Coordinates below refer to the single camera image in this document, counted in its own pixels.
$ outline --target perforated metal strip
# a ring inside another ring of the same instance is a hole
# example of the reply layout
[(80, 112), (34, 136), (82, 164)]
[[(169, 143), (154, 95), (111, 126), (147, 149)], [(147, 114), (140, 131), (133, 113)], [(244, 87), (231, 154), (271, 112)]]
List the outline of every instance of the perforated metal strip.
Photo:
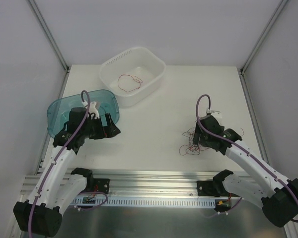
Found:
[[(89, 203), (83, 203), (84, 196), (77, 196), (71, 205), (92, 206), (104, 201), (102, 198), (93, 198)], [(103, 206), (114, 207), (191, 207), (215, 208), (214, 199), (202, 198), (149, 198), (149, 197), (109, 197)]]

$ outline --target white basket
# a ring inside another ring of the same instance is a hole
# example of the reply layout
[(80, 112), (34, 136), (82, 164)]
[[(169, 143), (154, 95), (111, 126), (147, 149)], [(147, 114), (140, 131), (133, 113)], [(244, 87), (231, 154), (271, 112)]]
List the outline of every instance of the white basket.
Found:
[[(103, 63), (99, 70), (99, 78), (115, 94), (119, 106), (129, 107), (161, 85), (165, 67), (165, 63), (148, 49), (134, 47)], [(124, 74), (134, 75), (143, 83), (140, 84), (129, 76), (119, 79)]]

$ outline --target white table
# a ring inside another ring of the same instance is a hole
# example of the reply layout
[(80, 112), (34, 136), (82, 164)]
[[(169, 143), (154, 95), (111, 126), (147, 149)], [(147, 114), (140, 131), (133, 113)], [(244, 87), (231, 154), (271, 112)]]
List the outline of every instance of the white table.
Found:
[[(82, 90), (103, 89), (99, 65), (73, 65), (63, 97)], [(236, 67), (167, 66), (162, 86), (138, 104), (120, 108), (117, 123), (121, 134), (103, 140), (86, 140), (71, 168), (104, 170), (217, 172), (243, 171), (235, 162), (212, 149), (200, 155), (179, 154), (188, 143), (183, 132), (195, 126), (198, 97), (209, 94), (212, 109), (221, 111), (223, 125), (242, 134), (243, 140), (260, 155), (253, 125)], [(200, 104), (205, 114), (207, 101)], [(49, 158), (50, 139), (45, 158)]]

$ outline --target blue plastic container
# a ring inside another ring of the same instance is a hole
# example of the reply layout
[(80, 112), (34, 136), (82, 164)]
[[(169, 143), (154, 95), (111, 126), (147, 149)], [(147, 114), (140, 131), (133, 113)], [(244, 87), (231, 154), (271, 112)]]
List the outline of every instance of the blue plastic container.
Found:
[[(100, 102), (99, 115), (103, 126), (107, 125), (105, 113), (110, 113), (113, 122), (116, 124), (119, 120), (119, 107), (115, 95), (108, 90), (96, 90), (89, 92), (90, 101)], [(72, 108), (81, 108), (80, 94), (61, 98), (54, 101), (47, 110), (48, 133), (54, 136), (61, 131), (64, 123), (69, 120), (69, 114)]]

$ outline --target white wall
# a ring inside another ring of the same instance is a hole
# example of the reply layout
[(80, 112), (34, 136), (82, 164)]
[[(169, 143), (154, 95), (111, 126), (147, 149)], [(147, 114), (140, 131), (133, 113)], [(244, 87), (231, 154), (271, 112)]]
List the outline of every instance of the white wall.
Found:
[(0, 238), (44, 139), (64, 71), (25, 0), (0, 0)]
[(280, 0), (37, 0), (67, 63), (144, 46), (166, 64), (242, 67)]
[(298, 178), (298, 0), (290, 1), (246, 76), (273, 165)]

